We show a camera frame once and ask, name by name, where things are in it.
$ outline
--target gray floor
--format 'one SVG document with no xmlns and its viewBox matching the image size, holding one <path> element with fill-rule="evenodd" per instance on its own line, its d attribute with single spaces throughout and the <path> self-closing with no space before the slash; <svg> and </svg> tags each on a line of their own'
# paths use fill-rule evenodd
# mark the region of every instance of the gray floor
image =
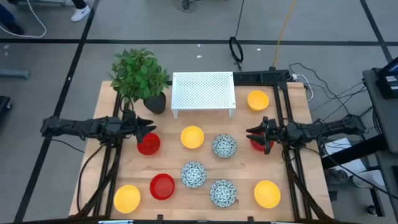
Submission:
<svg viewBox="0 0 398 224">
<path fill-rule="evenodd" d="M 385 41 L 398 41 L 396 0 L 366 0 Z M 179 11 L 174 0 L 101 0 L 91 25 L 88 39 L 225 40 L 233 35 L 241 1 L 203 0 L 196 11 Z M 246 1 L 238 38 L 246 40 L 276 40 L 289 0 Z M 27 33 L 38 35 L 40 26 L 25 6 L 5 4 L 26 27 Z M 70 7 L 38 6 L 35 11 L 47 26 L 47 39 L 79 39 L 86 19 L 72 23 Z M 0 32 L 0 38 L 13 38 Z M 286 27 L 284 40 L 377 41 L 359 0 L 300 0 Z M 0 44 L 0 67 L 26 69 L 29 80 L 0 78 L 0 95 L 12 98 L 14 107 L 0 128 L 0 223 L 12 222 L 27 181 L 32 172 L 43 138 L 39 129 L 42 119 L 51 116 L 68 73 L 77 44 Z M 85 44 L 73 77 L 62 117 L 88 119 L 93 116 L 100 84 L 109 80 L 114 54 L 123 49 L 151 49 L 162 66 L 172 72 L 237 71 L 223 44 Z M 274 45 L 244 45 L 243 71 L 267 70 L 274 57 Z M 398 47 L 389 47 L 393 57 Z M 361 81 L 361 72 L 383 67 L 387 61 L 380 46 L 309 46 L 282 45 L 277 68 L 301 62 L 317 71 L 335 93 L 340 93 Z M 305 75 L 310 83 L 321 85 L 309 71 L 299 66 L 296 73 Z M 310 109 L 327 100 L 322 89 L 313 86 L 315 96 Z M 370 105 L 366 92 L 347 102 L 350 113 L 360 114 Z M 325 118 L 340 104 L 333 100 L 312 113 L 313 120 Z M 338 110 L 327 121 L 342 118 Z M 373 127 L 370 114 L 364 117 L 368 128 Z M 374 130 L 367 137 L 375 135 Z M 78 138 L 62 137 L 84 149 Z M 68 215 L 75 190 L 82 154 L 58 142 L 52 142 L 24 220 L 62 218 Z M 333 202 L 336 218 L 347 222 L 396 223 L 391 205 L 382 195 L 386 217 L 372 217 L 364 208 L 371 204 L 368 190 L 351 184 L 331 186 L 339 190 Z"/>
</svg>

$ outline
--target patterned ceramic bowl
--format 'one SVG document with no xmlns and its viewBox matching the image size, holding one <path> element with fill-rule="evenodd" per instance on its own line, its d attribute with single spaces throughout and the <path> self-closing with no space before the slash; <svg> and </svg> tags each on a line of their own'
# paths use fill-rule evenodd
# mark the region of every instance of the patterned ceramic bowl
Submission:
<svg viewBox="0 0 398 224">
<path fill-rule="evenodd" d="M 220 134 L 213 140 L 213 152 L 221 158 L 233 156 L 236 152 L 236 141 L 232 136 Z"/>
<path fill-rule="evenodd" d="M 236 187 L 229 180 L 217 180 L 211 186 L 211 201 L 221 208 L 231 206 L 235 202 L 236 196 Z"/>
<path fill-rule="evenodd" d="M 181 170 L 181 179 L 185 186 L 197 188 L 206 180 L 206 169 L 199 162 L 189 162 Z"/>
</svg>

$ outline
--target green plant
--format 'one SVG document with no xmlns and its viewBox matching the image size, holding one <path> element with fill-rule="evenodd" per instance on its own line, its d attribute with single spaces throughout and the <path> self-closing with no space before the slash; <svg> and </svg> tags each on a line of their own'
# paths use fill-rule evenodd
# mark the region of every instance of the green plant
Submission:
<svg viewBox="0 0 398 224">
<path fill-rule="evenodd" d="M 112 78 L 114 90 L 127 96 L 125 100 L 147 99 L 159 96 L 163 88 L 168 88 L 166 81 L 169 80 L 167 70 L 162 70 L 158 64 L 155 54 L 146 49 L 129 52 L 124 50 L 122 54 L 116 54 L 116 61 L 112 64 L 109 74 Z"/>
</svg>

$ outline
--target black plant pot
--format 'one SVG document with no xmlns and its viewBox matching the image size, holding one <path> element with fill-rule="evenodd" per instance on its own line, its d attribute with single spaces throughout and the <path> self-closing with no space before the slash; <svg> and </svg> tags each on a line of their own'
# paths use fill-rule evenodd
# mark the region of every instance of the black plant pot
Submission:
<svg viewBox="0 0 398 224">
<path fill-rule="evenodd" d="M 152 113 L 161 114 L 166 109 L 166 95 L 164 95 L 164 93 L 160 93 L 159 96 L 144 99 L 144 105 Z"/>
</svg>

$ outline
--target red bowl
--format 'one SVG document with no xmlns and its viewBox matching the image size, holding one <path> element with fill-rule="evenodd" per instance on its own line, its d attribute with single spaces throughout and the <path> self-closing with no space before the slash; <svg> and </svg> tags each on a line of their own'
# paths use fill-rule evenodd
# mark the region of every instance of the red bowl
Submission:
<svg viewBox="0 0 398 224">
<path fill-rule="evenodd" d="M 258 151 L 264 152 L 266 150 L 266 146 L 262 146 L 260 144 L 258 144 L 257 142 L 250 140 L 251 145 L 253 146 L 253 148 L 255 148 Z M 271 148 L 274 146 L 274 142 L 271 141 Z"/>
<path fill-rule="evenodd" d="M 153 155 L 160 148 L 160 139 L 154 133 L 144 136 L 142 143 L 137 144 L 138 151 L 143 155 Z"/>
<path fill-rule="evenodd" d="M 150 182 L 150 194 L 157 200 L 166 200 L 174 192 L 173 177 L 168 174 L 158 174 Z"/>
</svg>

